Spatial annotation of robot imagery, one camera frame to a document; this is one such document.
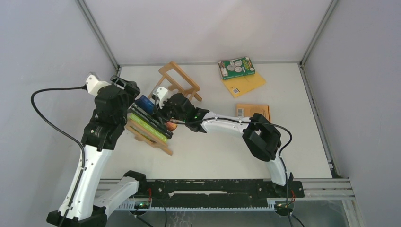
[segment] gray wall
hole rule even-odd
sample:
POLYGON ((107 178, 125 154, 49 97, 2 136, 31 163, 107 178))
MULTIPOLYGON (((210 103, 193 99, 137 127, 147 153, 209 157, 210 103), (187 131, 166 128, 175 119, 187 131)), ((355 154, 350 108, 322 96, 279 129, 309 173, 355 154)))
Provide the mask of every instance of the gray wall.
MULTIPOLYGON (((46 87, 82 86, 89 71, 104 79, 113 68, 76 3, 0 3, 0 226, 47 226, 78 164, 79 148, 33 111, 31 94, 46 87)), ((84 91, 48 92, 37 105, 80 140, 94 108, 84 91)))
POLYGON ((369 227, 398 226, 401 2, 341 1, 307 65, 320 116, 369 227))

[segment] gray floor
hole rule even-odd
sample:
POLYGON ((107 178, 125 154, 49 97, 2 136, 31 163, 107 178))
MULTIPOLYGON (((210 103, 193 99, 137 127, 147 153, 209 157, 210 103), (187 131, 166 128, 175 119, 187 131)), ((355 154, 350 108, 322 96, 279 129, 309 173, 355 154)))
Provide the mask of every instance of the gray floor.
MULTIPOLYGON (((341 201, 297 201, 294 214, 307 227, 349 227, 341 201)), ((154 227, 164 226, 164 212, 149 212, 142 218, 154 227)), ((293 219, 294 227, 301 225, 293 219)), ((108 220, 108 227, 146 227, 128 211, 116 211, 108 220)), ((264 211, 206 211, 168 212, 168 227, 286 227, 287 217, 264 211)))

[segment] metal frame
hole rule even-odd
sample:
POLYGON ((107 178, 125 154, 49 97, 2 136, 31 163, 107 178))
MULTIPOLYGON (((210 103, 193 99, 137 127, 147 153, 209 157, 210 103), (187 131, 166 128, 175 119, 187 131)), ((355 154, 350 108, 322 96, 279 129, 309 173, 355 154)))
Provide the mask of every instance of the metal frame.
MULTIPOLYGON (((96 38, 98 39, 100 45, 104 49, 105 53, 107 54, 110 62, 116 69, 116 74, 114 76, 119 77, 121 73, 121 66, 118 64, 117 60, 115 59, 107 41, 105 40, 99 26, 97 25, 93 15, 91 14, 87 4, 85 3, 85 0, 75 0, 77 3, 78 7, 82 11, 82 13, 85 16, 85 19, 87 20, 89 26, 91 27, 92 31, 94 32, 96 38)), ((302 75, 302 80, 305 85, 305 89, 309 98, 309 102, 311 104, 311 108, 314 114, 314 118, 316 121, 316 125, 319 131, 319 135, 322 140, 323 148, 326 153, 326 156, 328 158, 328 162, 330 165, 330 168, 332 170, 332 175, 333 177, 337 177, 337 175, 340 174, 339 170, 336 168, 336 160, 332 154, 332 149, 330 147, 330 143, 327 139, 327 135, 324 131, 324 127, 322 124, 322 121, 320 120, 319 117, 319 110, 317 108, 317 105, 314 100, 314 95, 313 92, 309 86, 309 82, 307 79, 307 74, 305 71, 305 64, 315 47, 322 31, 324 30, 327 22, 329 21, 334 9, 338 5, 339 0, 332 0, 329 7, 327 8, 324 17, 322 18, 312 40, 310 41, 307 50, 305 51, 302 60, 300 62, 283 62, 283 61, 269 61, 269 62, 255 62, 255 63, 298 63, 299 70, 302 75)), ((215 64, 214 62, 204 62, 204 63, 183 63, 185 64, 215 64)), ((124 65, 124 66, 142 66, 142 65, 163 65, 163 64, 130 64, 130 65, 124 65)), ((111 186, 114 184, 117 184, 120 180, 119 179, 101 179, 98 189, 96 191, 96 198, 107 192, 111 186)), ((305 192, 305 197, 304 198, 297 198, 297 200, 301 201, 327 201, 327 200, 341 200, 343 203, 344 210, 347 215, 347 219, 349 222, 349 226, 351 227, 364 227, 363 219, 361 216, 361 213, 359 211, 359 208, 357 206, 357 201, 355 200, 355 195, 354 192, 352 191, 351 184, 349 182, 349 179, 297 179, 297 181, 301 181, 303 184, 304 192, 305 192)), ((247 211, 263 211, 263 210, 272 210, 272 206, 278 202, 278 201, 283 201, 283 198, 273 198, 273 199, 267 199, 268 206, 264 208, 252 208, 252 209, 240 209, 240 210, 247 210, 247 211)), ((132 210, 133 209, 133 201, 127 200, 123 204, 121 204, 117 210, 132 210)), ((149 210, 163 210, 163 208, 150 208, 149 210)), ((171 208, 167 209, 170 211, 179 211, 180 209, 177 208, 171 208)), ((203 211, 207 210, 204 208, 200 209, 192 209, 192 211, 203 211)), ((238 209, 212 209, 215 211, 221 211, 221 210, 228 210, 228 211, 237 211, 238 209)))

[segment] yellow envelope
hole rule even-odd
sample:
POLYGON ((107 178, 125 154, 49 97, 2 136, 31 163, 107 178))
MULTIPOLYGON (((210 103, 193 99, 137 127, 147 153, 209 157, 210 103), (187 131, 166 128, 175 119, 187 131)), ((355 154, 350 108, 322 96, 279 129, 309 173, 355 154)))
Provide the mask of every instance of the yellow envelope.
POLYGON ((266 83, 264 78, 258 72, 253 75, 236 77, 222 81, 234 98, 252 91, 266 83))

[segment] white table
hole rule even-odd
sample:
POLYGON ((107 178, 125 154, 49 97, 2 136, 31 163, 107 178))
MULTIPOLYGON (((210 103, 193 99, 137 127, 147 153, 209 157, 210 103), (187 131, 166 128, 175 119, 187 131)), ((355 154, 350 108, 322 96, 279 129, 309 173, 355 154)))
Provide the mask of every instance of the white table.
MULTIPOLYGON (((193 99, 194 106, 235 116, 236 104, 269 105, 272 123, 288 128, 293 134, 293 141, 283 151, 283 157, 294 177, 331 178, 297 64, 255 64, 266 84, 239 98, 233 98, 220 81, 217 65, 181 67, 200 86, 203 101, 193 99)), ((147 96, 161 77, 159 68, 161 66, 126 66, 122 68, 121 78, 136 81, 141 94, 147 96)), ((281 134, 285 144, 288 135, 284 131, 281 134)), ((168 143, 174 153, 172 156, 135 140, 134 135, 125 130, 102 178, 121 178, 128 170, 144 173, 148 179, 270 178, 265 163, 252 156, 241 138, 223 133, 195 133, 179 126, 168 143)))

